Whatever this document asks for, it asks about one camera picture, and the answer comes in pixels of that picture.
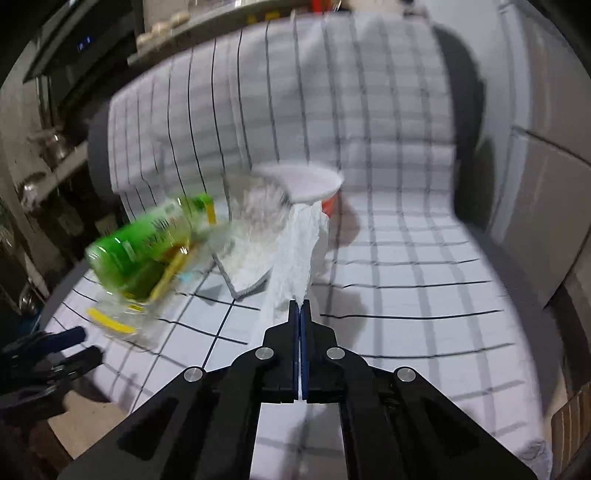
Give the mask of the steel counter shelf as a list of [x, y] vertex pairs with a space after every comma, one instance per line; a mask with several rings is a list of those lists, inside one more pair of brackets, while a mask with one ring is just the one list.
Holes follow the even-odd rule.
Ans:
[[37, 172], [22, 185], [21, 205], [26, 211], [37, 208], [54, 190], [88, 162], [88, 142], [84, 141], [69, 153], [49, 174]]

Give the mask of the white black grid cloth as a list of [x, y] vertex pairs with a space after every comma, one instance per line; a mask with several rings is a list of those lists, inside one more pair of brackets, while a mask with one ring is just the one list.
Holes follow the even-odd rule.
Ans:
[[327, 14], [239, 30], [109, 101], [110, 185], [130, 223], [264, 163], [344, 177], [308, 299], [308, 399], [290, 322], [249, 347], [267, 281], [230, 295], [212, 255], [152, 348], [86, 315], [85, 277], [50, 326], [101, 341], [97, 385], [127, 418], [66, 479], [546, 479], [530, 349], [454, 211], [449, 72], [425, 21]]

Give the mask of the metal wall shelf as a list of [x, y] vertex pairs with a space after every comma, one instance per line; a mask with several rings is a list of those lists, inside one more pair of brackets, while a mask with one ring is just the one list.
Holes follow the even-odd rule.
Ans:
[[274, 14], [280, 18], [288, 17], [291, 11], [308, 5], [308, 1], [225, 1], [192, 13], [185, 23], [149, 40], [127, 58], [127, 64], [132, 69], [144, 71], [201, 43], [264, 22]]

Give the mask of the orange white paper bowl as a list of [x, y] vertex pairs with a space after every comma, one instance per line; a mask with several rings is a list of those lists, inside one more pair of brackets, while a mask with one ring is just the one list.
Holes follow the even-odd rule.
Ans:
[[321, 163], [264, 163], [253, 172], [273, 180], [283, 187], [294, 204], [322, 203], [322, 212], [328, 217], [335, 209], [344, 177], [338, 170]]

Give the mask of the clear plastic wrapper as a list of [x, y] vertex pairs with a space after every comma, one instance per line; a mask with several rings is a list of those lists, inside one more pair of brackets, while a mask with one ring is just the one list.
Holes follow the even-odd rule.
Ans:
[[223, 177], [228, 220], [208, 240], [212, 258], [233, 299], [266, 281], [290, 214], [290, 198], [272, 179], [245, 173]]

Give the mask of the grey white refrigerator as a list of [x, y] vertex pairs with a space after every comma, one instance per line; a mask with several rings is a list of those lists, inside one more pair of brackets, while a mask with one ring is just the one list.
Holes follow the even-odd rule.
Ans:
[[590, 76], [542, 1], [429, 1], [481, 82], [477, 147], [460, 215], [482, 228], [547, 303], [590, 230]]

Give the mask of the clear plastic tray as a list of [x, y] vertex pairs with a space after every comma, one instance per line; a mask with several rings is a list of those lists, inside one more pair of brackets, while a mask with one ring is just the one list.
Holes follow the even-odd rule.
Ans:
[[110, 337], [152, 348], [165, 326], [172, 324], [169, 318], [178, 300], [186, 297], [184, 274], [165, 274], [161, 278], [150, 273], [133, 281], [122, 292], [108, 291], [92, 270], [84, 277], [96, 288], [86, 309], [88, 319]]

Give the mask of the black range hood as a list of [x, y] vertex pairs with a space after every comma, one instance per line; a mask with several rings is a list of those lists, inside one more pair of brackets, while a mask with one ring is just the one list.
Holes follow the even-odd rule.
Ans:
[[46, 77], [59, 112], [80, 109], [137, 75], [128, 58], [143, 32], [141, 1], [77, 1], [43, 41], [23, 81]]

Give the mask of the striped wooden box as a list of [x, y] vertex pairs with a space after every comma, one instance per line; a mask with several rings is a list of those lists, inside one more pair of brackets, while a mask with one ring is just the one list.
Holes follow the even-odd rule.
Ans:
[[590, 478], [590, 385], [552, 417], [552, 479]]

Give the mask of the green tea plastic bottle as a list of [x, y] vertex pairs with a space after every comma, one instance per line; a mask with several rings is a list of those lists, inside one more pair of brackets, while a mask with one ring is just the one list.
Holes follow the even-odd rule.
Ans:
[[216, 225], [211, 196], [172, 198], [93, 242], [86, 260], [102, 287], [140, 303], [153, 301]]

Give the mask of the grey office chair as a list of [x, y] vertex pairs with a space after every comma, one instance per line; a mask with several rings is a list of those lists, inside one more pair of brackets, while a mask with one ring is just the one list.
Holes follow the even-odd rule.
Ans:
[[[456, 212], [464, 215], [464, 191], [467, 174], [476, 164], [476, 145], [483, 120], [485, 86], [465, 43], [451, 30], [437, 25], [435, 35], [443, 49], [448, 68], [453, 104], [456, 145], [459, 148], [460, 190], [455, 197]], [[108, 185], [106, 153], [106, 107], [102, 106], [90, 124], [89, 164], [82, 170], [88, 177], [87, 193], [97, 196], [107, 206], [120, 204]], [[478, 226], [467, 225], [470, 234], [484, 251], [486, 259], [500, 278], [513, 302], [531, 348], [539, 384], [542, 412], [547, 414], [561, 373], [562, 342], [552, 312], [545, 310], [521, 268]]]

